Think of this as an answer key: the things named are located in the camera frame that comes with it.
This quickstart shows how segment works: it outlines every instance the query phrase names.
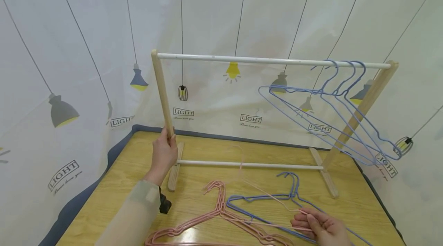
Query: sleeve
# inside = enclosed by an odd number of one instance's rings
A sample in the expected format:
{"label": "sleeve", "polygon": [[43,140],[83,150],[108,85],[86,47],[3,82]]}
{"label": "sleeve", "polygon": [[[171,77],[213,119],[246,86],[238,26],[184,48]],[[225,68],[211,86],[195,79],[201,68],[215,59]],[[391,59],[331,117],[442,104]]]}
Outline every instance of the sleeve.
{"label": "sleeve", "polygon": [[139,181],[106,227],[96,246],[140,246],[158,214],[158,186]]}

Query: wrist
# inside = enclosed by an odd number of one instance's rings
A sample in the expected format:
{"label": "wrist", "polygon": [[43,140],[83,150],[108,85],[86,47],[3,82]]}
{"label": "wrist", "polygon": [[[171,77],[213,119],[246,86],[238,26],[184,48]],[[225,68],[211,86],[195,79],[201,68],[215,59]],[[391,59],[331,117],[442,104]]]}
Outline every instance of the wrist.
{"label": "wrist", "polygon": [[149,171],[143,177],[143,180],[151,182],[155,185],[161,186],[163,180],[166,177],[167,172],[163,170],[155,170],[154,168],[149,169]]}

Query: wooden base foot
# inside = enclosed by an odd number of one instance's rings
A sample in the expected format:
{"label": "wooden base foot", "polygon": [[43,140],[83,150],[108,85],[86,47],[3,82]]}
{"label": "wooden base foot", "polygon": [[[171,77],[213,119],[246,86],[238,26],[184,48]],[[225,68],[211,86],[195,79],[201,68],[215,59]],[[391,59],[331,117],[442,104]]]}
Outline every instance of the wooden base foot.
{"label": "wooden base foot", "polygon": [[[309,147],[309,150],[311,151],[311,155],[312,155],[312,158],[314,158],[315,163],[317,165],[321,166],[323,161],[321,160],[321,157],[318,154],[317,149]],[[325,181],[326,186],[328,187],[329,193],[331,194],[333,199],[338,198],[338,190],[335,187],[335,184],[333,183],[332,178],[329,175],[329,172],[327,172],[327,170],[319,170],[319,171],[320,171],[321,176],[323,177],[323,180]]]}
{"label": "wooden base foot", "polygon": [[[180,160],[180,159],[182,159],[183,148],[185,147],[185,143],[179,142],[177,147],[178,147],[178,159]],[[180,165],[176,164],[171,168],[171,171],[169,172],[169,178],[167,180],[167,190],[170,192],[175,191],[175,185],[177,184],[179,169],[180,169]]]}

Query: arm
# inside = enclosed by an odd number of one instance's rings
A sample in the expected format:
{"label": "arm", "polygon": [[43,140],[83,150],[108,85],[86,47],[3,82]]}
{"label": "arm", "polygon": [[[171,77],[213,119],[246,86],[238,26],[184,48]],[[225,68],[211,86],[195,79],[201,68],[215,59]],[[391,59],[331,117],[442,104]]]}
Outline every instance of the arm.
{"label": "arm", "polygon": [[145,240],[160,207],[158,187],[177,162],[178,155],[175,135],[168,141],[166,128],[152,145],[151,169],[134,186],[96,246],[139,246]]}

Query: white rod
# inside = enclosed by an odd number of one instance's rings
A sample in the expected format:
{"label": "white rod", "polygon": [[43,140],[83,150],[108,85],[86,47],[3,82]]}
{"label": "white rod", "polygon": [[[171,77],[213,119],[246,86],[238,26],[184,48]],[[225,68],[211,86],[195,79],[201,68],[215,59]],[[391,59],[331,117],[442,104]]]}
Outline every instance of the white rod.
{"label": "white rod", "polygon": [[[185,161],[178,160],[178,164],[182,165],[218,165],[218,166],[233,166],[240,167],[240,162],[230,161]],[[257,168],[286,168],[286,169],[310,169],[310,170],[323,170],[323,166],[317,165],[278,165],[271,163],[251,163],[243,162],[242,167],[257,167]]]}
{"label": "white rod", "polygon": [[[274,63],[277,65],[311,65],[311,66],[335,66],[333,62],[327,60],[286,60],[286,59],[268,59],[254,57],[232,57],[232,56],[204,56],[204,55],[188,55],[188,54],[168,54],[158,53],[159,59],[169,60],[201,60],[204,62],[242,62],[242,63]],[[337,61],[338,67],[352,67],[347,62]],[[391,65],[388,63],[363,63],[366,68],[388,69]],[[358,63],[354,63],[355,67],[361,68]]]}

